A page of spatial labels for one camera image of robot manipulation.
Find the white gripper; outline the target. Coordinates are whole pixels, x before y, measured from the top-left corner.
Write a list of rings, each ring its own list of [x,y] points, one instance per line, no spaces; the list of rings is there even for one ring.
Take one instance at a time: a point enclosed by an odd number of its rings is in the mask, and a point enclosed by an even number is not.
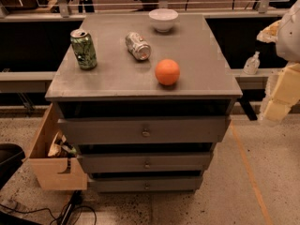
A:
[[[300,0],[281,20],[271,23],[258,35],[260,42],[276,43],[277,55],[286,61],[300,61]],[[266,126],[278,125],[300,100],[300,64],[288,63],[272,73],[265,87],[259,121]]]

